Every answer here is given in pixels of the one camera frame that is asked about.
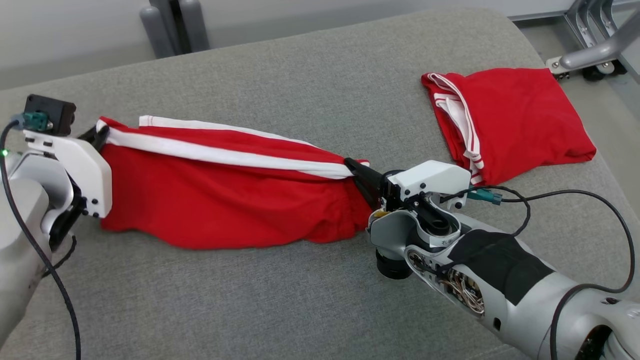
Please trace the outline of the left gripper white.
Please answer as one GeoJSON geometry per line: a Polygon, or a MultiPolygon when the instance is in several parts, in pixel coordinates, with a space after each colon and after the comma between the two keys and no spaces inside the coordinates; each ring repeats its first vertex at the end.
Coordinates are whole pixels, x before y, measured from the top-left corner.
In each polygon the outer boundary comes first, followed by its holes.
{"type": "Polygon", "coordinates": [[[55,220],[70,209],[73,186],[87,202],[87,212],[98,218],[112,209],[112,171],[99,151],[108,140],[110,126],[92,127],[77,138],[24,130],[29,150],[22,157],[22,176],[39,183],[51,209],[46,220],[55,220]]]}

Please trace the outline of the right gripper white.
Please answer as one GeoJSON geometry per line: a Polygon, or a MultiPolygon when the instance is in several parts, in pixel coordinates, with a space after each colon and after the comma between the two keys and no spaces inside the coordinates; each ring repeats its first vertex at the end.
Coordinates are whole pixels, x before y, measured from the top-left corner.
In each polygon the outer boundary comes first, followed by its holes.
{"type": "Polygon", "coordinates": [[[384,174],[350,157],[343,164],[370,209],[384,212],[418,207],[433,194],[457,194],[468,189],[471,182],[470,171],[433,160],[384,174]]]}

